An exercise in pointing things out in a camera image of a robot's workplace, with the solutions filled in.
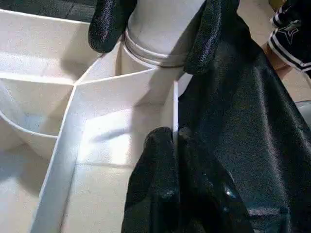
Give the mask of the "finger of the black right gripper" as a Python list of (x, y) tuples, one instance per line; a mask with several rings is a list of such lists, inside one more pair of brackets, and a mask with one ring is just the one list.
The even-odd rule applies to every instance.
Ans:
[(238, 0), (205, 1), (195, 41), (184, 64), (186, 73), (206, 73), (221, 40), (242, 45), (243, 22), (237, 14), (239, 3)]
[(99, 0), (88, 30), (88, 43), (98, 53), (113, 50), (125, 32), (137, 0)]

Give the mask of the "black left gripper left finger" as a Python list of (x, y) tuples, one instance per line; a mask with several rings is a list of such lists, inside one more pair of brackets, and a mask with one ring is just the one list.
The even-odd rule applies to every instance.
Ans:
[(168, 127), (151, 131), (129, 178), (123, 215), (125, 233), (176, 233), (180, 192), (173, 133)]

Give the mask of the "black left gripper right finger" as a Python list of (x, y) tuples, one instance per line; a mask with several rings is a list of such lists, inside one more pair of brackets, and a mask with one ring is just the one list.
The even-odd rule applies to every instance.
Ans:
[(231, 175), (188, 127), (178, 131), (178, 156), (184, 231), (249, 232), (249, 214)]

